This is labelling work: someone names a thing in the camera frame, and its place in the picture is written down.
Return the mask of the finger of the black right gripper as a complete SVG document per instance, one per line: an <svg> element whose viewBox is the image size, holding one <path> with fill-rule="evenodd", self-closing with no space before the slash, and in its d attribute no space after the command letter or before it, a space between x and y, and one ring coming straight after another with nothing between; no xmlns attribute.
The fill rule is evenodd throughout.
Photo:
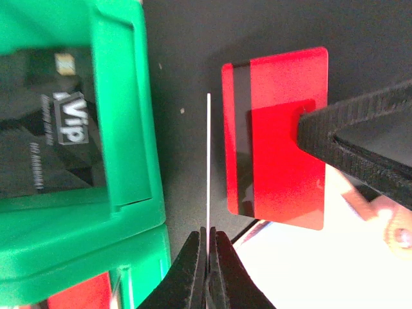
<svg viewBox="0 0 412 309"><path fill-rule="evenodd" d="M299 119L298 147L411 208L411 81Z"/></svg>

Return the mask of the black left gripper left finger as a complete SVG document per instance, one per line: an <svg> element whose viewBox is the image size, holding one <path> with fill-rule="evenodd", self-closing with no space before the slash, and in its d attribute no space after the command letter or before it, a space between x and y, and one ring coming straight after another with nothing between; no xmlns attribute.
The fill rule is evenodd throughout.
<svg viewBox="0 0 412 309"><path fill-rule="evenodd" d="M138 309L205 308L206 229L192 231L160 284Z"/></svg>

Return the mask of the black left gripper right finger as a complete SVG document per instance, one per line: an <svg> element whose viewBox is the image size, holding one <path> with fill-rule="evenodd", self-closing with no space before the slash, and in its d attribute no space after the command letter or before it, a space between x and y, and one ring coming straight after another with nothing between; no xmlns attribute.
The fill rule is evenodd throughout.
<svg viewBox="0 0 412 309"><path fill-rule="evenodd" d="M210 231L209 308L273 308L274 305L254 284L226 233Z"/></svg>

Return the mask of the tan leather card holder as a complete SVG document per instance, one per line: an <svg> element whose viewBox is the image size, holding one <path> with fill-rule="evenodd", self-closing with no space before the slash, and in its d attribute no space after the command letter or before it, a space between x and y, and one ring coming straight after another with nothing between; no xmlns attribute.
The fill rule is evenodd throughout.
<svg viewBox="0 0 412 309"><path fill-rule="evenodd" d="M411 307L411 211L333 167L321 230L270 223L236 250L277 308Z"/></svg>

